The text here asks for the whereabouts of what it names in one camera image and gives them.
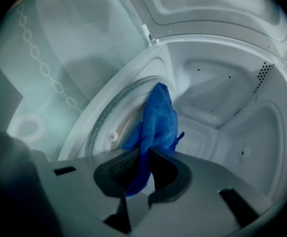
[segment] appliance lid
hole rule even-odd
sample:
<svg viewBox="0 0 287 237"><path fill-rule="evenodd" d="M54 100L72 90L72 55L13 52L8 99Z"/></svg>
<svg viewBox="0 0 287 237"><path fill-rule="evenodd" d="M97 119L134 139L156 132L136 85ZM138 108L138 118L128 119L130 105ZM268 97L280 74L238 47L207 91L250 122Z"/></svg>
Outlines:
<svg viewBox="0 0 287 237"><path fill-rule="evenodd" d="M151 39L184 34L231 37L287 60L287 17L273 0L130 0Z"/></svg>

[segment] blue microfiber cloth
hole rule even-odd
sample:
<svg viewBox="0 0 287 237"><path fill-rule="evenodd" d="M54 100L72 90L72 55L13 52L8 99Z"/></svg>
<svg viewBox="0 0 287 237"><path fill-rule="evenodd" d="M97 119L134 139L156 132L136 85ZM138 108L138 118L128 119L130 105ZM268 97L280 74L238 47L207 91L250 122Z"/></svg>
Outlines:
<svg viewBox="0 0 287 237"><path fill-rule="evenodd" d="M178 115L172 109L172 102L166 85L157 83L153 88L147 104L143 110L143 121L140 122L123 148L139 148L139 171L127 190L127 196L140 192L148 182L150 170L148 168L148 148L159 147L175 150L179 140Z"/></svg>

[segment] cloth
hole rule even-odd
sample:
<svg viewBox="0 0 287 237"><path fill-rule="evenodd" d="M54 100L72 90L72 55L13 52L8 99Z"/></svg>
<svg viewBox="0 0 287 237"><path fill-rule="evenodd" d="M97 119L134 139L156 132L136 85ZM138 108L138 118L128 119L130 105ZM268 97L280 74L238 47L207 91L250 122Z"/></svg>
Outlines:
<svg viewBox="0 0 287 237"><path fill-rule="evenodd" d="M140 192L150 177L148 168L148 148L159 147L175 150L179 140L178 115L172 108L172 101L166 85L158 83L152 90L143 110L143 121L140 122L123 148L139 148L139 172L127 190L127 196Z"/></svg>

